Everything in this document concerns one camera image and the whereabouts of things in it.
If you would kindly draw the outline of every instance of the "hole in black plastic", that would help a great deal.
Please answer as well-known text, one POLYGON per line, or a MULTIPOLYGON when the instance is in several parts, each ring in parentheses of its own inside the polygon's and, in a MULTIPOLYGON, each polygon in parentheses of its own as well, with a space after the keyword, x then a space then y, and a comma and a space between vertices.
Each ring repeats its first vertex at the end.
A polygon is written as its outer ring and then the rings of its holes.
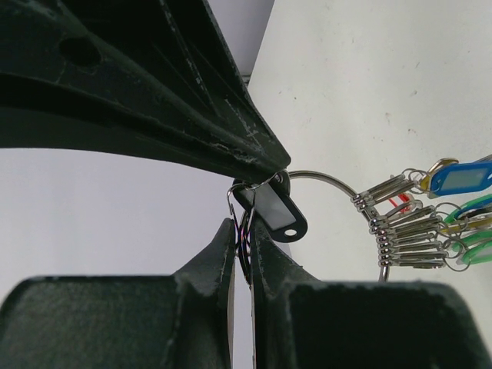
POLYGON ((98 48, 87 37, 67 38, 58 47, 66 59, 79 67, 92 67, 101 62, 98 48))
POLYGON ((284 234, 287 236, 287 237, 295 237, 298 232, 294 229, 287 229, 284 234))

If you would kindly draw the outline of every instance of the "white table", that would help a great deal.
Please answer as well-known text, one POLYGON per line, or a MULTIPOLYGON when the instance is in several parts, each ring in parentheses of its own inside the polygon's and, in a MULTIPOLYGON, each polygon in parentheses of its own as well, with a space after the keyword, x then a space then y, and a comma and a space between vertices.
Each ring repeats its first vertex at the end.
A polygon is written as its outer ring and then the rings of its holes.
MULTIPOLYGON (((439 158, 473 161, 492 152, 491 19, 484 0, 277 0, 250 92, 290 169, 326 172, 356 191, 439 158)), ((292 198, 310 226, 291 244, 298 263, 325 280, 377 280, 374 238, 345 195, 298 180, 292 198)), ((417 279, 453 286, 492 351, 491 263, 391 269, 391 281, 417 279)))

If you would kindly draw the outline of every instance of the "black plastic part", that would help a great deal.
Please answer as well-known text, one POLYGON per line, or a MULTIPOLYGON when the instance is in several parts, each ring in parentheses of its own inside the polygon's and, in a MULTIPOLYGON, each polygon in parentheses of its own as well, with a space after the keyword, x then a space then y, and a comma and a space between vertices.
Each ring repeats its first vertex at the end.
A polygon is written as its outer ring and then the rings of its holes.
POLYGON ((0 148, 101 151, 245 181, 290 162, 206 0, 4 0, 0 34, 0 148))
POLYGON ((492 367, 466 304, 448 286, 317 281, 260 221, 251 278, 257 369, 492 367))
POLYGON ((0 310, 0 368, 231 368, 234 237, 224 221, 168 277, 22 282, 0 310))
MULTIPOLYGON (((241 183, 242 181, 234 181, 234 185, 241 183)), ((261 218, 264 221, 265 227, 268 229, 268 233, 276 242, 289 243, 299 241, 308 232, 308 221, 303 216, 297 205, 292 201, 289 196, 291 191, 291 183, 288 177, 288 173, 283 171, 278 174, 278 176, 273 177, 265 187, 270 187, 273 192, 277 195, 278 199, 285 205, 287 210, 292 215, 294 222, 286 224, 282 227, 272 229, 269 226, 269 222, 265 214, 262 214, 261 208, 256 207, 255 216, 261 218)), ((248 213, 251 211, 251 202, 244 196, 244 191, 234 191, 234 198, 238 203, 246 210, 248 213)))

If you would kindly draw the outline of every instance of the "black key tag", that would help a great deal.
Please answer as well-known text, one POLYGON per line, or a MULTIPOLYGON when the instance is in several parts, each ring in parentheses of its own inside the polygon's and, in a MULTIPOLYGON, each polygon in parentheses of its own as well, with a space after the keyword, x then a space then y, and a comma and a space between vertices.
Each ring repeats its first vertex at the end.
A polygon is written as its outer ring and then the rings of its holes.
MULTIPOLYGON (((255 215, 263 220, 274 241, 295 242, 306 235, 308 222, 289 196, 291 181, 286 171, 254 191, 255 215)), ((235 199, 246 211, 251 210, 253 196, 252 190, 234 191, 235 199)))

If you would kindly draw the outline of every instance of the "keychain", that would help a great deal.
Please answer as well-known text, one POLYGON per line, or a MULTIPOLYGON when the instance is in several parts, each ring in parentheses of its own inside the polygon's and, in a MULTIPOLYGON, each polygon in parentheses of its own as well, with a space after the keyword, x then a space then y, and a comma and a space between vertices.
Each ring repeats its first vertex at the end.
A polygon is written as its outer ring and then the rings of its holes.
POLYGON ((284 171, 262 184, 235 181, 228 192, 229 208, 238 235, 236 248, 248 283, 251 274, 249 233, 254 216, 264 221, 275 241, 297 241, 308 230, 308 223, 289 195, 290 180, 296 178, 323 181, 349 196, 367 221, 369 233, 375 237, 381 268, 379 281, 387 281, 390 267, 448 267, 453 271, 465 271, 472 264, 492 261, 492 194, 462 206, 451 202, 424 206, 422 200, 415 198, 419 194, 439 198, 489 188, 492 185, 492 155, 466 164, 455 158, 443 158, 428 171, 409 168, 360 193, 324 173, 284 171), (230 202, 231 194, 244 208, 241 222, 230 202), (377 207, 386 201, 394 207, 380 214, 377 207), (452 206, 455 210, 448 214, 440 210, 442 206, 452 206), (451 260, 462 268, 451 266, 451 260))

